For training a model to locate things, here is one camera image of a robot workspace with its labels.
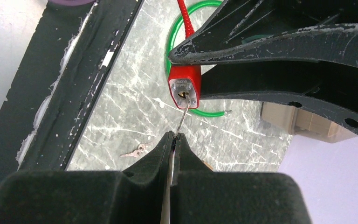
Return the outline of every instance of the purple object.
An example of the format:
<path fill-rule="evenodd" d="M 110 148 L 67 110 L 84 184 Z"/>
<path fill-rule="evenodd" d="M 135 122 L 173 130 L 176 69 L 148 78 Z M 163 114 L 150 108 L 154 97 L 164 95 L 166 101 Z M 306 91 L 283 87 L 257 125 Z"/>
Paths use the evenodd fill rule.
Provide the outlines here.
<path fill-rule="evenodd" d="M 300 186 L 315 224 L 358 224 L 358 137 L 329 144 L 295 136 L 278 172 Z"/>
<path fill-rule="evenodd" d="M 90 2 L 94 2 L 95 0 L 48 0 L 58 5 L 63 6 L 80 6 L 85 5 Z"/>

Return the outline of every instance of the marble surface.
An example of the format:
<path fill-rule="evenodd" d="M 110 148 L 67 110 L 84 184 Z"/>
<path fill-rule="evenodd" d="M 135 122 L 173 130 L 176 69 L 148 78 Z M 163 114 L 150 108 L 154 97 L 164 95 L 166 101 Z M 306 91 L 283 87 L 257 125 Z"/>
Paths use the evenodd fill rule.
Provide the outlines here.
<path fill-rule="evenodd" d="M 214 9 L 192 14 L 194 28 Z M 176 130 L 182 111 L 168 91 L 164 51 L 178 15 L 175 0 L 144 1 L 68 170 L 123 170 L 152 150 L 165 132 Z M 182 29 L 178 43 L 183 39 Z M 220 118 L 188 114 L 180 132 L 215 171 L 277 171 L 291 136 L 261 120 L 261 105 L 245 100 L 201 101 L 200 109 L 233 112 Z M 119 157 L 140 143 L 150 143 L 146 153 Z"/>

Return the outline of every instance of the red cable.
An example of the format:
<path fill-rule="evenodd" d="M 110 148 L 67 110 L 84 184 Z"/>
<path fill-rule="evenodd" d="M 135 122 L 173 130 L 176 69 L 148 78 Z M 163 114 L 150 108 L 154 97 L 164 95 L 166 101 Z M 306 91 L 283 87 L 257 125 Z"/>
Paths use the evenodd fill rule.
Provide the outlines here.
<path fill-rule="evenodd" d="M 187 11 L 186 4 L 184 0 L 178 0 L 180 13 L 183 17 L 183 22 L 185 24 L 186 38 L 190 37 L 194 33 L 193 26 L 191 24 L 189 12 Z"/>
<path fill-rule="evenodd" d="M 184 0 L 178 0 L 180 13 L 183 17 L 185 24 L 186 39 L 189 38 L 193 33 L 194 29 L 190 21 L 189 13 L 187 11 Z M 179 109 L 185 109 L 188 106 L 189 109 L 197 109 L 200 105 L 201 95 L 201 66 L 175 66 L 171 67 L 168 76 L 168 86 L 171 93 L 171 97 L 175 102 L 175 105 Z M 189 104 L 181 99 L 178 99 L 179 91 L 185 89 L 192 91 L 190 94 Z"/>

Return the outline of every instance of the black rubber edge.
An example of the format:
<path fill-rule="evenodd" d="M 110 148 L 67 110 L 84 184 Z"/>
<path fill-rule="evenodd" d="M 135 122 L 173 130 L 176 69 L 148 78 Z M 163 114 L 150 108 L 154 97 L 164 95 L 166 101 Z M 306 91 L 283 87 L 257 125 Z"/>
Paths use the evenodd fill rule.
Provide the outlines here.
<path fill-rule="evenodd" d="M 34 129 L 36 112 L 60 75 L 64 50 L 91 6 L 47 3 L 0 109 L 0 182 L 17 171 L 21 143 Z"/>

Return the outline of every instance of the key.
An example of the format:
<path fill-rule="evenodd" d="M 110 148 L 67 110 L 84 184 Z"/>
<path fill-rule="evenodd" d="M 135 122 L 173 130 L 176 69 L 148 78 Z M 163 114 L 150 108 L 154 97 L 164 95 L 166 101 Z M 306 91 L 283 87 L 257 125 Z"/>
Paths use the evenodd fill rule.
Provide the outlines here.
<path fill-rule="evenodd" d="M 132 151 L 131 153 L 126 153 L 126 154 L 121 154 L 120 157 L 125 157 L 125 156 L 132 156 L 137 158 L 138 156 L 140 156 L 145 149 L 154 141 L 151 141 L 149 143 L 141 143 L 137 146 L 137 149 L 135 149 L 134 151 Z"/>
<path fill-rule="evenodd" d="M 141 150 L 143 152 L 153 142 L 154 141 L 151 141 L 149 143 L 141 143 L 141 144 L 138 145 L 137 149 Z"/>
<path fill-rule="evenodd" d="M 132 157 L 137 158 L 138 156 L 140 156 L 143 153 L 143 150 L 144 149 L 142 149 L 142 150 L 135 149 L 131 153 L 121 154 L 120 157 L 132 156 Z"/>

